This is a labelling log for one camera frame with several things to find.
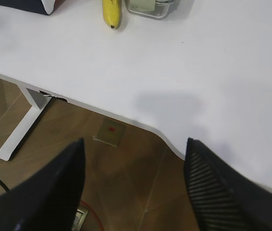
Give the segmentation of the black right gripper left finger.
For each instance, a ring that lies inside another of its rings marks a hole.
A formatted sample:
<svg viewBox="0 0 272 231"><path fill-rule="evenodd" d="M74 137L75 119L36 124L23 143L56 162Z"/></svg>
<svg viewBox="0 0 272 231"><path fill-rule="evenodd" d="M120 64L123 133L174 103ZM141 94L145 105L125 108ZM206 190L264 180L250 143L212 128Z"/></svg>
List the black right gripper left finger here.
<svg viewBox="0 0 272 231"><path fill-rule="evenodd" d="M80 138L0 196L0 231L72 230L84 183L85 145Z"/></svg>

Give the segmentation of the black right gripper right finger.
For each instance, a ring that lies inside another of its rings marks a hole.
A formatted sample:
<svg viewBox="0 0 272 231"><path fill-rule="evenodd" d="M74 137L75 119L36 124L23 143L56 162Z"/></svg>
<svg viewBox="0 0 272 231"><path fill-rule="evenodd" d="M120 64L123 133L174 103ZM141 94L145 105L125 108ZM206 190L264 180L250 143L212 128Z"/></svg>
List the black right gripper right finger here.
<svg viewBox="0 0 272 231"><path fill-rule="evenodd" d="M188 138L186 190L201 231L272 231L272 193Z"/></svg>

